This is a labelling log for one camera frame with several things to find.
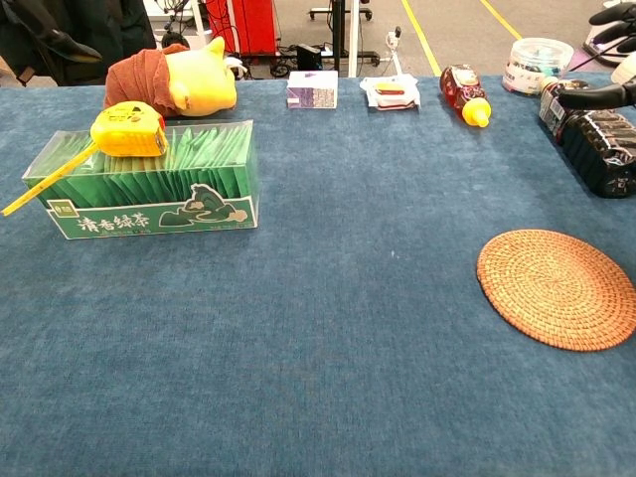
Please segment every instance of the yellow floor line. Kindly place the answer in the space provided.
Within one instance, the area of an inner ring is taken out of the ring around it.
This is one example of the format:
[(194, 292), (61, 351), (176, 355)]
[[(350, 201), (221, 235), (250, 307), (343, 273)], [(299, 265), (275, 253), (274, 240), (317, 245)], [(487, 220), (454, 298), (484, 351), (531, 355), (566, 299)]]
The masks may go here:
[(439, 64), (437, 63), (437, 60), (435, 59), (435, 55), (433, 54), (432, 49), (428, 45), (428, 41), (426, 40), (426, 36), (424, 35), (424, 32), (421, 31), (421, 27), (419, 26), (419, 23), (417, 22), (417, 19), (415, 18), (413, 11), (410, 9), (410, 5), (408, 5), (408, 0), (401, 0), (401, 4), (404, 6), (404, 10), (406, 10), (406, 15), (408, 15), (408, 19), (410, 20), (413, 27), (415, 28), (415, 32), (417, 33), (417, 37), (419, 38), (421, 47), (424, 49), (424, 54), (426, 55), (426, 58), (428, 59), (428, 63), (430, 64), (430, 67), (433, 70), (433, 74), (436, 75), (437, 77), (440, 77), (441, 69), (439, 68)]
[(492, 13), (493, 17), (495, 17), (497, 19), (497, 21), (499, 23), (501, 23), (503, 25), (503, 27), (508, 30), (510, 32), (510, 34), (515, 37), (517, 40), (521, 40), (523, 37), (519, 34), (519, 32), (517, 30), (515, 30), (512, 25), (510, 23), (508, 23), (506, 21), (506, 19), (504, 17), (501, 16), (501, 14), (494, 9), (494, 7), (488, 3), (487, 0), (479, 0), (484, 7), (486, 7), (488, 9), (488, 11), (490, 13)]

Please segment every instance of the container lid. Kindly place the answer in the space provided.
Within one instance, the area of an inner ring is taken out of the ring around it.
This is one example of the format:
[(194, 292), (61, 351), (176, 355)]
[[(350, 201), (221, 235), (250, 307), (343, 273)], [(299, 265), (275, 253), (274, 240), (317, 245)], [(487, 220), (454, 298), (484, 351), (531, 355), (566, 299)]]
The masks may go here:
[(574, 48), (567, 43), (547, 38), (524, 38), (513, 45), (512, 56), (531, 65), (567, 66)]

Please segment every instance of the floor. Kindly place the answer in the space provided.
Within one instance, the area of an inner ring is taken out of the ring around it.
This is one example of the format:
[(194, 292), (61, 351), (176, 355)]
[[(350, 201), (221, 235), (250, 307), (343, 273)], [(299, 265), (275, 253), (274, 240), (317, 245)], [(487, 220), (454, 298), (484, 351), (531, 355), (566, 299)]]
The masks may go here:
[[(299, 43), (308, 45), (331, 42), (326, 16), (312, 21), (307, 12), (312, 6), (324, 7), (327, 0), (276, 0), (280, 45)], [(388, 31), (400, 26), (402, 30), (398, 56), (405, 73), (415, 76), (434, 74), (453, 63), (469, 63), (482, 75), (500, 75), (508, 60), (510, 49), (522, 37), (546, 37), (569, 43), (577, 49), (572, 64), (587, 58), (580, 50), (590, 32), (588, 18), (602, 9), (600, 0), (376, 0), (368, 5), (373, 19), (361, 21), (360, 47), (388, 56), (385, 37)], [(409, 19), (412, 12), (424, 43), (430, 48), (429, 57)], [(161, 33), (159, 23), (155, 24)], [(584, 70), (608, 70), (593, 62)], [(391, 75), (389, 63), (373, 67), (360, 65), (359, 77)], [(255, 77), (268, 77), (267, 69), (259, 69)], [(31, 86), (54, 85), (50, 79), (35, 79)], [(0, 73), (0, 86), (20, 86), (11, 75)]]

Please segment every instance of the yellow bottle cap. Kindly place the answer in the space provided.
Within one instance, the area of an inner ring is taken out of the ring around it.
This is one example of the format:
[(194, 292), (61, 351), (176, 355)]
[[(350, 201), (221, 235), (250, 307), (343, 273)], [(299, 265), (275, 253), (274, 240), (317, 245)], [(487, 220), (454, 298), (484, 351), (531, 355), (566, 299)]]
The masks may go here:
[(461, 113), (469, 126), (486, 127), (492, 110), (486, 99), (475, 97), (464, 105)]

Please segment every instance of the brown cloth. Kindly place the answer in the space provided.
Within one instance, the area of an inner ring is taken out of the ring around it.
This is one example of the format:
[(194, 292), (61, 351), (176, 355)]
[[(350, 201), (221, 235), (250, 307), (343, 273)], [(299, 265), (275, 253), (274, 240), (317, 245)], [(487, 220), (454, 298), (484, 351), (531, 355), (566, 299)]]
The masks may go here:
[(124, 101), (142, 101), (164, 117), (177, 116), (179, 110), (170, 95), (170, 72), (166, 55), (188, 50), (173, 44), (163, 50), (142, 50), (108, 69), (104, 108)]

